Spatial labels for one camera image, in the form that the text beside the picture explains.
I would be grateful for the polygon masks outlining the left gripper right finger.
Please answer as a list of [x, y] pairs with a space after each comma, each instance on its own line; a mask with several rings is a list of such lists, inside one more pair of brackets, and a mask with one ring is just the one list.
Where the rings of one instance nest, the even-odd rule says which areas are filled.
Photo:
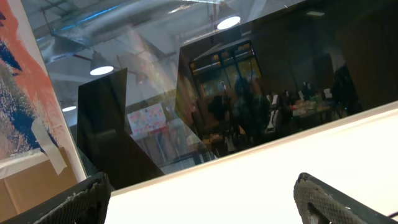
[[397, 224], [396, 213], [385, 216], [304, 172], [294, 200], [303, 224]]

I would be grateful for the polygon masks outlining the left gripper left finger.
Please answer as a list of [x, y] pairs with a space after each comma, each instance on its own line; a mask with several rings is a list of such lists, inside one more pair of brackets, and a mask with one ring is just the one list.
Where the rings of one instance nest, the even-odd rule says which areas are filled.
[[111, 184], [99, 172], [3, 224], [104, 224]]

